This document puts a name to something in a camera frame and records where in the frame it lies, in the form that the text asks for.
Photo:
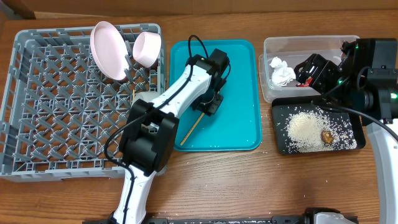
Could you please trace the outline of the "grey bowl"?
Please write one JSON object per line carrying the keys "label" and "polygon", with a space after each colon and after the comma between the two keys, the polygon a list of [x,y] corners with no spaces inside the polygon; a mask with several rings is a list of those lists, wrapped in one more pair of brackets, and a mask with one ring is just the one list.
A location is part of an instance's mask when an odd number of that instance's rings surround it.
{"label": "grey bowl", "polygon": [[137,100],[143,100],[145,102],[151,102],[153,99],[159,97],[159,94],[156,91],[143,91],[136,93],[134,95],[133,103]]}

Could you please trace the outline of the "white tissue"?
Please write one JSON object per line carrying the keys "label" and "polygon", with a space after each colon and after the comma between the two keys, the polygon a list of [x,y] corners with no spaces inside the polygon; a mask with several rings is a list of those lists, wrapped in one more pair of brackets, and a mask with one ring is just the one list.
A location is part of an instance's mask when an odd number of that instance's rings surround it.
{"label": "white tissue", "polygon": [[269,65],[273,69],[271,83],[274,86],[284,87],[296,79],[296,74],[293,68],[289,67],[285,60],[281,60],[279,57],[274,57]]}

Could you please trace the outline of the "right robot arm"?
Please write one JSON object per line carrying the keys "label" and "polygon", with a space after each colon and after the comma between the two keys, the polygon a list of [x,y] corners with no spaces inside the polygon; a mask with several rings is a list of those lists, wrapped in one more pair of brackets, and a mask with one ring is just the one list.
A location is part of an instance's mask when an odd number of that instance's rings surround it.
{"label": "right robot arm", "polygon": [[321,94],[314,105],[359,115],[374,153],[380,223],[397,223],[397,40],[344,41],[339,65],[311,54],[296,80]]}

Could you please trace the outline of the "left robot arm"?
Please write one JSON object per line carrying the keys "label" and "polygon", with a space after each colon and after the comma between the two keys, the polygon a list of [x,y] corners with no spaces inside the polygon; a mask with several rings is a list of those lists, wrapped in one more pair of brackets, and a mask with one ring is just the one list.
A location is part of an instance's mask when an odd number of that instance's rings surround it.
{"label": "left robot arm", "polygon": [[195,55],[167,91],[150,101],[133,103],[127,123],[116,131],[123,154],[118,164],[126,171],[119,206],[108,223],[142,223],[152,181],[174,149],[181,115],[189,108],[214,115],[223,101],[220,90],[230,70],[222,50],[214,49],[209,57]]}

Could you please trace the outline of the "white shallow bowl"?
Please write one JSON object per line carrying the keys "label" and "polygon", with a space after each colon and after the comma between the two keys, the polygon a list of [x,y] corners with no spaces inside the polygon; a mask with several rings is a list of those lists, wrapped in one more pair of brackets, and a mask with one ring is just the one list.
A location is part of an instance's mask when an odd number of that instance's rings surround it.
{"label": "white shallow bowl", "polygon": [[151,67],[160,54],[162,39],[160,34],[153,32],[142,32],[134,42],[132,54],[133,59],[142,66]]}

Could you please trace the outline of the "red snack wrapper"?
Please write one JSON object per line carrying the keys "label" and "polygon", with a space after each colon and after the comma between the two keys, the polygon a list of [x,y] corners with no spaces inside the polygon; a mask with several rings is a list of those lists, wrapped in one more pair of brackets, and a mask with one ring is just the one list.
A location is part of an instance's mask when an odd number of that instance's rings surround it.
{"label": "red snack wrapper", "polygon": [[313,80],[313,78],[312,78],[312,77],[309,77],[309,78],[305,81],[305,83],[298,83],[298,84],[296,84],[296,87],[309,87],[310,84],[311,84],[311,82],[312,82],[312,80]]}

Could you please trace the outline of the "brown food lump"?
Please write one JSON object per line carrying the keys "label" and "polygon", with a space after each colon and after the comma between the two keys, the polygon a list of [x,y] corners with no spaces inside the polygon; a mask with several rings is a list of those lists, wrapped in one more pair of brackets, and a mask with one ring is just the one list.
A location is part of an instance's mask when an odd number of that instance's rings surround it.
{"label": "brown food lump", "polygon": [[332,142],[334,141],[334,137],[333,137],[331,131],[328,131],[328,130],[322,131],[321,132],[321,140],[325,144],[332,144]]}

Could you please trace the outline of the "large white plate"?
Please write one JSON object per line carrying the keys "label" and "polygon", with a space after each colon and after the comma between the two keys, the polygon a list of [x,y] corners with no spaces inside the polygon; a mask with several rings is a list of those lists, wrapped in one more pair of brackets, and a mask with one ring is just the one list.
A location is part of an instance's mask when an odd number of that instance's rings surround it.
{"label": "large white plate", "polygon": [[126,78],[128,52],[115,26],[106,21],[97,23],[90,34],[90,49],[95,64],[106,77],[116,81]]}

